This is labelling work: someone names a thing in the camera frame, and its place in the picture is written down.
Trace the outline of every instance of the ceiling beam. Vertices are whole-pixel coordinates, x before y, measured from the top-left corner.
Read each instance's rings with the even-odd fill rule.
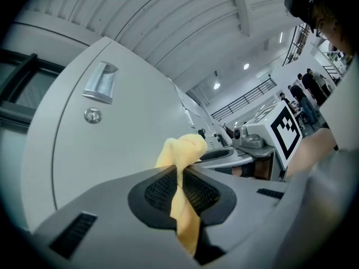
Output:
[[[241,21],[242,34],[246,36],[250,36],[252,29],[252,17],[250,15],[251,8],[249,2],[248,0],[235,0],[235,1],[238,9],[238,15]]]

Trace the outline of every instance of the round metal lock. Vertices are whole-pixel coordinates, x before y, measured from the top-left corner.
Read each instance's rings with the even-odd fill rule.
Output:
[[[89,108],[85,110],[84,116],[89,123],[99,123],[102,120],[102,113],[97,108]]]

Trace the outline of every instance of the person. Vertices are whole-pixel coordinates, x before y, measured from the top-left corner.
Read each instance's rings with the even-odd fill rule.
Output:
[[[313,76],[308,73],[303,76],[299,73],[298,79],[302,81],[304,88],[310,92],[313,99],[316,100],[318,106],[323,105],[323,103],[326,101],[326,97],[321,92],[321,89],[319,88],[316,81],[314,81]]]
[[[324,76],[322,76],[318,72],[313,72],[309,68],[307,69],[307,73],[313,76],[314,80],[317,82],[317,84],[320,86],[322,91],[325,93],[326,97],[329,97],[330,96],[330,91],[329,91],[329,89],[328,89],[328,87],[326,86],[326,83],[325,83],[326,78]]]
[[[279,97],[280,97],[280,99],[281,99],[282,101],[285,101],[285,102],[287,103],[287,105],[288,105],[288,107],[290,108],[292,114],[295,116],[295,114],[297,113],[297,110],[296,110],[296,108],[292,105],[292,103],[286,98],[285,93],[281,92],[281,93],[279,94]],[[300,129],[303,129],[303,128],[300,126],[299,114],[298,114],[297,116],[295,116],[295,119],[296,119],[296,121],[297,121],[297,123],[298,123],[298,125],[299,125],[299,128],[300,128]]]
[[[315,109],[313,108],[312,104],[310,103],[308,97],[304,94],[303,90],[297,86],[288,86],[289,91],[291,91],[292,96],[298,101],[300,106],[303,108],[303,111],[309,118],[309,122],[314,124],[318,121],[316,117]]]

